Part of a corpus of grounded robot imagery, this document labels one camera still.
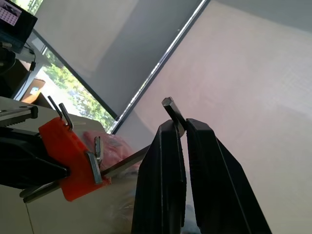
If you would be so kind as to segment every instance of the metal rod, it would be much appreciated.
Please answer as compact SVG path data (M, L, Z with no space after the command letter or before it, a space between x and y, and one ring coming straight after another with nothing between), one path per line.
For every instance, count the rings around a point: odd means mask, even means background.
M24 198L26 196L29 196L30 194L32 194L34 191L36 191L37 189L39 189L41 187L42 187L42 185L24 189L23 191L20 192L19 197Z
M51 98L51 96L48 96L48 99L50 100L52 106L54 107L54 109L57 111L60 119L63 119L63 115L62 112L59 110L59 107L55 104L55 102L53 101L53 99Z
M187 125L174 100L172 99L172 97L167 97L161 102L161 104L165 108L171 119L174 121L180 133L180 137L182 137L186 131Z
M65 117L65 119L66 119L66 121L67 121L67 124L68 124L68 126L69 126L69 129L72 130L74 126L73 126L72 121L71 121L70 118L69 118L68 112L67 112L67 110L66 110L64 104L63 104L63 103L60 103L58 106L60 107L60 109L61 109L62 112L63 112L63 115L64 115L64 117Z
M120 172L123 172L127 168L129 168L129 167L135 165L136 163L140 162L141 160L143 160L149 148L150 148L150 145L146 146L144 149L141 149L140 151L138 151L138 152L134 153L133 155L127 157L123 161L121 161L121 162L115 164L114 166L102 171L101 175L105 176L105 177L113 177L113 176L119 174Z
M100 136L96 136L94 138L94 154L96 156L97 159L97 163L100 165L101 162L103 161L103 142L101 140Z
M88 158L90 160L91 169L92 169L95 184L101 184L103 181L102 181L102 177L101 177L101 172L99 171L98 161L96 159L95 154L93 154L90 151L86 151L85 154L88 156Z
M43 197L51 192L54 192L55 190L59 189L59 183L57 181L37 190L36 192L34 192L33 194L30 194L29 196L25 197L23 199L24 203L29 203L32 201L37 200L40 197Z

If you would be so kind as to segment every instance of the gray shade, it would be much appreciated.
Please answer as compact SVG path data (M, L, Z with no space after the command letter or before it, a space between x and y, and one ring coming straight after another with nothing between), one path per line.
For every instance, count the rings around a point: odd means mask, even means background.
M199 2L47 0L35 29L120 116Z

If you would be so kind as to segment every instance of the laptop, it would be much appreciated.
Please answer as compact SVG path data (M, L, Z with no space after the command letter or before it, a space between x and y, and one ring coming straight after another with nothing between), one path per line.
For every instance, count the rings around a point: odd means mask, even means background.
M12 51L22 51L36 22L36 17L13 2L0 0L0 41L12 44Z

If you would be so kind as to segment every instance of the tree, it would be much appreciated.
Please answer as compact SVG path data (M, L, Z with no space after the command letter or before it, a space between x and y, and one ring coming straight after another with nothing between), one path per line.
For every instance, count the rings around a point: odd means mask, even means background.
M42 2L43 2L43 0L30 0L30 2L28 3L28 10L27 11L30 14L35 15Z
M51 50L47 49L44 53L44 56L48 59L51 64L54 64L56 67L62 68L64 64L56 57Z
M45 67L45 72L57 87L69 94L73 105L83 117L99 121L106 131L114 123L111 115L65 66L59 68L52 64Z

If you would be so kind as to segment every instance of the black cable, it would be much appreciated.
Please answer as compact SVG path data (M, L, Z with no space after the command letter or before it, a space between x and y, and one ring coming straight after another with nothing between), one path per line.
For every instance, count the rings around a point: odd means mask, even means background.
M27 42L26 42L26 44L28 45L28 47L27 47L27 46L24 46L24 48L28 49L29 52L30 52L32 55L35 56L34 62L36 62L36 53L35 53L34 49L33 49Z

